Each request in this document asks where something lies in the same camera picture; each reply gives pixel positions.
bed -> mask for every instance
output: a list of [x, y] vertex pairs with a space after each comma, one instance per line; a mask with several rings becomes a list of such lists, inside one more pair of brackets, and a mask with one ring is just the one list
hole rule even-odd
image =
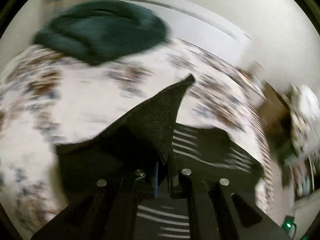
[[221, 128], [258, 160], [264, 176], [256, 186], [256, 204], [268, 211], [268, 144], [248, 87], [236, 68], [184, 37], [97, 67], [40, 45], [8, 64], [12, 71], [0, 86], [0, 202], [23, 239], [30, 239], [68, 204], [53, 144], [94, 137], [190, 73], [196, 83], [181, 103], [177, 122]]

silver bolt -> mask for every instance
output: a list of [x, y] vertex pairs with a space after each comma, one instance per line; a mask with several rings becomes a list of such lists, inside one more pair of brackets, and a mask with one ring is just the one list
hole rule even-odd
[[107, 185], [107, 182], [104, 179], [99, 179], [97, 181], [97, 186], [98, 187], [104, 187], [105, 185]]
[[136, 174], [137, 176], [143, 176], [144, 175], [144, 170], [142, 169], [137, 169], [135, 170], [134, 174]]
[[229, 185], [229, 180], [228, 179], [220, 179], [219, 182], [223, 186], [228, 186]]
[[181, 173], [182, 173], [183, 175], [188, 176], [188, 175], [191, 174], [191, 170], [189, 170], [189, 169], [183, 169], [183, 170], [181, 171]]

white headboard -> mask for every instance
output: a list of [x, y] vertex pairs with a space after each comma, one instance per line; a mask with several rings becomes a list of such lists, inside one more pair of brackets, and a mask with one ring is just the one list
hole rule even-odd
[[170, 37], [190, 42], [235, 66], [252, 38], [225, 18], [185, 0], [124, 0], [153, 10]]

black device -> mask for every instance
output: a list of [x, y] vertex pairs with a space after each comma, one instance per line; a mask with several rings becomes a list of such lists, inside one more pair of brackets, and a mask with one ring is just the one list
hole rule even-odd
[[[169, 158], [168, 190], [187, 199], [190, 238], [199, 240], [289, 240], [290, 237], [256, 205], [248, 203], [227, 179], [208, 181], [189, 169], [178, 171]], [[78, 196], [34, 234], [32, 240], [134, 239], [138, 204], [155, 198], [157, 169], [113, 174]]]

wall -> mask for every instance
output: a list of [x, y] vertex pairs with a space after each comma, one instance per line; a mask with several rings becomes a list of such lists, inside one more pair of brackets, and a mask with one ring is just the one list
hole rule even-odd
[[278, 91], [290, 82], [314, 88], [320, 78], [320, 37], [293, 0], [187, 0], [226, 18], [253, 37], [250, 60]]
[[33, 34], [42, 28], [41, 3], [44, 0], [28, 0], [10, 22], [0, 39], [0, 76], [9, 71], [5, 65], [32, 42]]

